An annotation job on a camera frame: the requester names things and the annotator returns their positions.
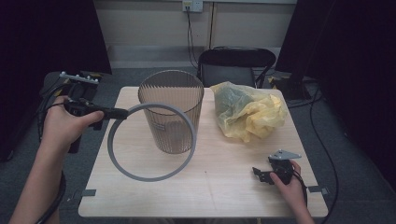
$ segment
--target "gray carpet floor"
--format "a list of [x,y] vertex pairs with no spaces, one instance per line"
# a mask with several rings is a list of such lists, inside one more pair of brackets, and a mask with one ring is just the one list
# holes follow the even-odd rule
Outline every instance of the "gray carpet floor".
[[[114,69],[113,76],[103,78],[93,101],[98,105],[114,106],[120,88],[138,86],[144,78],[164,69],[172,68]],[[175,69],[195,74],[193,67]],[[57,74],[48,76],[46,86],[53,82],[56,76]],[[306,87],[312,95],[318,89],[315,83],[306,84]],[[310,105],[292,108],[307,102],[309,101],[288,102],[288,106],[317,181],[321,187],[329,191],[324,195],[329,208],[333,205],[334,197],[338,195],[327,223],[395,223],[395,192],[370,159],[346,137],[343,122],[332,111],[331,104],[325,97],[314,103],[312,108],[312,121],[326,147],[323,148],[311,125]],[[105,122],[102,131],[87,130],[82,136],[79,153],[66,158],[64,172],[67,190],[60,206],[62,223],[128,223],[128,220],[121,218],[83,218],[78,215],[79,194],[88,182],[106,126]],[[13,159],[0,163],[0,223],[7,223],[15,208],[35,158],[37,138],[34,120],[14,151]],[[338,188],[326,150],[335,165]],[[323,218],[318,218],[316,222],[321,223],[322,220]],[[263,218],[262,223],[295,221],[291,218]]]

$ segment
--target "hand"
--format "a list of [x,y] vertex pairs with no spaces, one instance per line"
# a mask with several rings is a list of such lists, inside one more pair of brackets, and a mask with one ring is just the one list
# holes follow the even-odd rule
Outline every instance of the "hand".
[[[63,103],[67,97],[60,96],[54,104]],[[48,110],[44,121],[44,131],[41,145],[49,148],[60,148],[64,153],[75,142],[84,130],[92,123],[100,121],[104,116],[102,111],[95,111],[83,117],[69,114],[63,105],[55,105]]]
[[[294,167],[294,171],[298,174],[301,173],[301,167],[297,162],[290,161],[291,165]],[[282,180],[275,173],[270,174],[271,178],[273,179],[275,185],[279,189],[280,193],[282,194],[283,198],[286,200],[288,205],[292,210],[298,207],[306,207],[305,200],[303,195],[303,189],[301,186],[300,181],[297,177],[293,176],[291,181],[288,185],[283,184]]]

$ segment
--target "yellow plastic bag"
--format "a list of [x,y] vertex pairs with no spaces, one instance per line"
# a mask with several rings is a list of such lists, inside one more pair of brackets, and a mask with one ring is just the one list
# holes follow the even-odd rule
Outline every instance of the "yellow plastic bag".
[[285,123],[288,110],[273,94],[231,82],[210,89],[215,93],[218,125],[227,137],[249,142],[252,133],[265,138]]

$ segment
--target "wooden table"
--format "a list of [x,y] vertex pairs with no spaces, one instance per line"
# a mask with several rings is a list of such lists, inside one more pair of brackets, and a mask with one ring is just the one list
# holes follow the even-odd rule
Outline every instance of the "wooden table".
[[[137,87],[120,91],[116,107],[138,105]],[[280,91],[262,90],[283,100]],[[271,171],[268,156],[280,148],[301,154],[305,184],[317,180],[305,155],[290,114],[285,125],[265,139],[253,137],[249,143],[227,138],[215,121],[212,90],[205,89],[195,153],[177,175],[159,182],[140,182],[122,174],[112,163],[104,140],[86,189],[94,196],[83,197],[79,214],[83,217],[291,217],[292,213],[275,186],[261,183],[252,167]],[[132,114],[118,128],[114,153],[128,172],[144,177],[166,175],[188,156],[170,155],[155,147],[143,111]],[[320,192],[308,191],[308,209],[313,217],[325,217],[327,206]]]

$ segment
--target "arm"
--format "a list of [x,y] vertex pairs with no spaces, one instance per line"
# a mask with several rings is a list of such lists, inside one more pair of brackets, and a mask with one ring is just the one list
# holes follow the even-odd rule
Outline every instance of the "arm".
[[[62,103],[64,99],[58,97],[54,103]],[[90,124],[103,116],[103,112],[97,111],[84,117],[74,117],[62,105],[49,109],[35,162],[10,223],[35,223],[47,211],[58,194],[64,157],[70,145]],[[59,223],[58,210],[48,223]]]
[[[300,174],[301,167],[299,164],[297,164],[295,161],[290,162],[293,165],[294,170]],[[270,176],[282,194],[283,198],[288,203],[291,211],[295,215],[297,223],[315,223],[314,219],[312,219],[311,214],[305,206],[302,186],[297,177],[294,176],[288,185],[284,185],[275,173],[271,173]]]

